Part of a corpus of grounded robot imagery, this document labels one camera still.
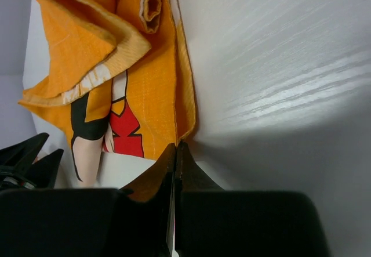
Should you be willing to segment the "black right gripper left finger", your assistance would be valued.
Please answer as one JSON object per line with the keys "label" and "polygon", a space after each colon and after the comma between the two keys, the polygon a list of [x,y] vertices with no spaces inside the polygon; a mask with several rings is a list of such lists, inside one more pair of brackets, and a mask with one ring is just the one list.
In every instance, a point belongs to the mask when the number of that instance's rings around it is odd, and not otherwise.
{"label": "black right gripper left finger", "polygon": [[176,146],[119,189],[110,230],[110,256],[172,256]]}

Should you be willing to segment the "orange cartoon cloth placemat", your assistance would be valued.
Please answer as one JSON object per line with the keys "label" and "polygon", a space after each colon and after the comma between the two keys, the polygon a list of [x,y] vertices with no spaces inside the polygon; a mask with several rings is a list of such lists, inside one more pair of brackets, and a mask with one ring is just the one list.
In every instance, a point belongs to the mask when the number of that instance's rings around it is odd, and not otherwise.
{"label": "orange cartoon cloth placemat", "polygon": [[95,185],[103,151],[157,160],[195,128],[178,0],[36,0],[47,76],[20,104],[59,128],[76,187]]}

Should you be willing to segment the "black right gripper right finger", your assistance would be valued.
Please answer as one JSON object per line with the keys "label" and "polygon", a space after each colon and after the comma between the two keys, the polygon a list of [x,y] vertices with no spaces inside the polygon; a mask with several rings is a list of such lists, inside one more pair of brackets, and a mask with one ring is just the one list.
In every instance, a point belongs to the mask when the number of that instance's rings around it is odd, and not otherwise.
{"label": "black right gripper right finger", "polygon": [[175,250],[180,256],[329,256],[316,207],[291,191],[228,191],[177,148]]}

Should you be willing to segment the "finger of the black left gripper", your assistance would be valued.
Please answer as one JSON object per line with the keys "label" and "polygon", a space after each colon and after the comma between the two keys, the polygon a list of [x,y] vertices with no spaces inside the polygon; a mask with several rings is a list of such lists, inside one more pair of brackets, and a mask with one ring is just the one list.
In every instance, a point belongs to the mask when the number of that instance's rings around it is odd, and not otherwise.
{"label": "finger of the black left gripper", "polygon": [[1,170],[25,170],[36,159],[49,137],[39,133],[18,144],[1,149]]}
{"label": "finger of the black left gripper", "polygon": [[26,178],[38,189],[54,188],[64,150],[57,149],[30,166]]}

